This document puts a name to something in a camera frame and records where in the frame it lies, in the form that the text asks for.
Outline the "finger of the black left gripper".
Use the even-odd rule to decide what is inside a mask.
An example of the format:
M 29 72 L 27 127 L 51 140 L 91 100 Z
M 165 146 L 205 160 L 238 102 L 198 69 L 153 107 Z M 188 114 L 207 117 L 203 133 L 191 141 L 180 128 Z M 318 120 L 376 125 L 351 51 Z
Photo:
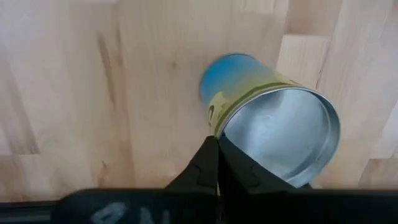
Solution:
M 219 145 L 207 136 L 186 168 L 165 189 L 217 195 Z
M 312 190 L 310 184 L 294 187 L 287 183 L 261 166 L 224 135 L 219 138 L 218 144 L 221 175 L 219 183 L 224 193 L 265 195 Z

